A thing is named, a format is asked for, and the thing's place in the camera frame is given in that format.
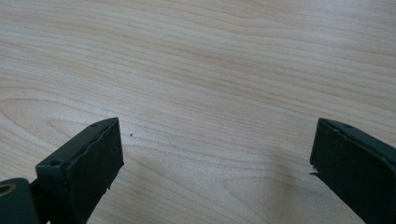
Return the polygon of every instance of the black object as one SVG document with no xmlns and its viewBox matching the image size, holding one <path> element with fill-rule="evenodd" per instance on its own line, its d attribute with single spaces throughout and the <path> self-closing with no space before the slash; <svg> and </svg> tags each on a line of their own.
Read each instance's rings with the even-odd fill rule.
<svg viewBox="0 0 396 224">
<path fill-rule="evenodd" d="M 0 224 L 86 223 L 122 165 L 119 120 L 96 122 L 40 162 L 30 185 L 0 182 Z"/>
<path fill-rule="evenodd" d="M 396 223 L 396 148 L 350 125 L 319 119 L 310 162 L 366 223 Z"/>
</svg>

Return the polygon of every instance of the wood grain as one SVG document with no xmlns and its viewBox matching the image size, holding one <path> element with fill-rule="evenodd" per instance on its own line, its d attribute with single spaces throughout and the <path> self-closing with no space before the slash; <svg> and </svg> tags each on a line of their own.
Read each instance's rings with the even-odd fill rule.
<svg viewBox="0 0 396 224">
<path fill-rule="evenodd" d="M 362 223 L 309 155 L 319 117 L 396 146 L 396 2 L 0 1 L 0 179 L 111 117 L 89 223 Z"/>
</svg>

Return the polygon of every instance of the wooden surface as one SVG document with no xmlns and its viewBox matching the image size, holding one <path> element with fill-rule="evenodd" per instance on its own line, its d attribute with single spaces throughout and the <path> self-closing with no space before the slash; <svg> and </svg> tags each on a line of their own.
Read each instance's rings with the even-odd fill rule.
<svg viewBox="0 0 396 224">
<path fill-rule="evenodd" d="M 0 179 L 111 117 L 89 223 L 362 223 L 309 155 L 319 117 L 396 146 L 396 2 L 2 0 Z"/>
</svg>

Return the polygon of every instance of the table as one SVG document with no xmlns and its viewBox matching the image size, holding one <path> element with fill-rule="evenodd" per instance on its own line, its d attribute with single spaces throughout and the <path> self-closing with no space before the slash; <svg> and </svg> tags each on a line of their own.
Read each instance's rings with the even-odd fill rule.
<svg viewBox="0 0 396 224">
<path fill-rule="evenodd" d="M 396 146 L 396 2 L 0 1 L 0 179 L 112 117 L 89 223 L 362 223 L 309 156 L 318 118 Z"/>
</svg>

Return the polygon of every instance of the wood grain pattern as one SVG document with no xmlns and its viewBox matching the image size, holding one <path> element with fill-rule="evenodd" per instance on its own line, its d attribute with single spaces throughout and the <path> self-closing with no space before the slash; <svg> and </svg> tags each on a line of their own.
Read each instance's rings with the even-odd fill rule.
<svg viewBox="0 0 396 224">
<path fill-rule="evenodd" d="M 308 160 L 319 117 L 396 146 L 396 3 L 0 1 L 0 179 L 111 117 L 89 223 L 362 223 Z"/>
</svg>

